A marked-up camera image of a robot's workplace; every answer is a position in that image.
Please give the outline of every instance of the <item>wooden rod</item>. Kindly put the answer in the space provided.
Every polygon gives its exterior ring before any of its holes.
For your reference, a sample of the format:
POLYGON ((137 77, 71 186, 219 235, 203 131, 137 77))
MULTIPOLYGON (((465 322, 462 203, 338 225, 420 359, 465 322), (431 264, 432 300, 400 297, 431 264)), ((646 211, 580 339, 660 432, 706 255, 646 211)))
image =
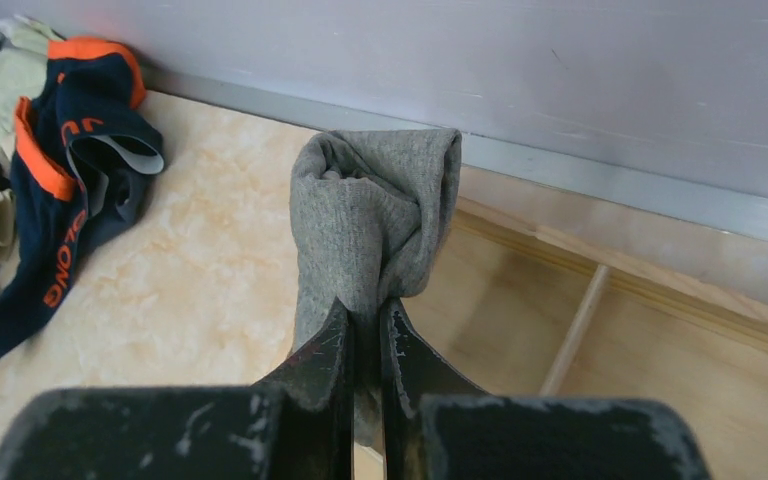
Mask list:
POLYGON ((540 387, 540 395, 556 395, 561 388, 572 359, 575 358, 578 347, 581 346, 581 340, 587 332, 588 325, 590 325, 590 319, 593 318, 593 312, 596 311, 599 300, 602 298, 602 292, 608 285, 610 273, 611 267, 600 264, 596 273, 593 274, 593 278, 590 279, 590 285, 587 286, 584 298, 578 305, 578 311, 575 312, 575 318, 573 318, 567 331, 564 343, 561 344, 555 361, 552 363, 552 368, 549 369, 549 374, 546 375, 546 380, 540 387))

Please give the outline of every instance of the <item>underwear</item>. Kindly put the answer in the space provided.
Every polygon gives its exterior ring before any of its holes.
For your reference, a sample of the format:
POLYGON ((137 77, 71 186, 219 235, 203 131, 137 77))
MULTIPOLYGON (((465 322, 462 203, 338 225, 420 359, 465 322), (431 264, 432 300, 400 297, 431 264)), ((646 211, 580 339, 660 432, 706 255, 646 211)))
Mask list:
POLYGON ((16 106, 16 196, 21 261, 0 295, 0 357, 40 331, 75 282, 76 265, 132 226, 163 138, 136 111, 139 65, 122 45, 50 42, 46 83, 16 106))

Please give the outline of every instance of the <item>gray sock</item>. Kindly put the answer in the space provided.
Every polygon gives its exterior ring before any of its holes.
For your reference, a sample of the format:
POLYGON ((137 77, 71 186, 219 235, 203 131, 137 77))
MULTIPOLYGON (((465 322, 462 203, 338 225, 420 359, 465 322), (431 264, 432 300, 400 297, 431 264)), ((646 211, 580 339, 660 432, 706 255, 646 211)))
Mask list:
POLYGON ((331 132, 293 166, 290 222, 299 251, 293 351, 325 322, 334 297, 356 327, 355 439, 380 428, 378 308, 417 295, 455 211, 461 134, 454 129, 331 132))

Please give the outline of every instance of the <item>white wall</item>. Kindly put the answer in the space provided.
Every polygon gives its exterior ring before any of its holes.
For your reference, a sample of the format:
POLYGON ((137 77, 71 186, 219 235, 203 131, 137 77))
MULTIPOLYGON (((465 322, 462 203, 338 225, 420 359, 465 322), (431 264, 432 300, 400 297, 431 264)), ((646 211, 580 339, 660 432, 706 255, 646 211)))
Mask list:
POLYGON ((159 66, 768 196, 768 0, 0 0, 159 66))

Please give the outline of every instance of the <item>orange waistband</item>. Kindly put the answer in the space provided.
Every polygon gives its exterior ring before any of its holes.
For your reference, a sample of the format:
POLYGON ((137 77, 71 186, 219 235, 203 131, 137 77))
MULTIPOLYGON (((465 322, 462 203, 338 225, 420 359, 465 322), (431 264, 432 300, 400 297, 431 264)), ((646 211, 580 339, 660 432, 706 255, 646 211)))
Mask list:
POLYGON ((95 60, 110 54, 119 54, 125 59, 128 68, 131 69, 133 90, 131 91, 131 108, 137 108, 146 96, 143 77, 140 66, 134 54, 124 45, 108 42, 101 38, 74 37, 62 42, 48 42, 48 58, 58 60, 61 58, 73 58, 75 60, 95 60))
POLYGON ((36 123, 36 112, 31 109, 31 100, 28 97, 19 98, 14 118, 16 151, 22 157, 31 175, 40 187, 52 194, 54 198, 64 202, 71 201, 77 182, 39 148, 31 129, 31 124, 36 123))

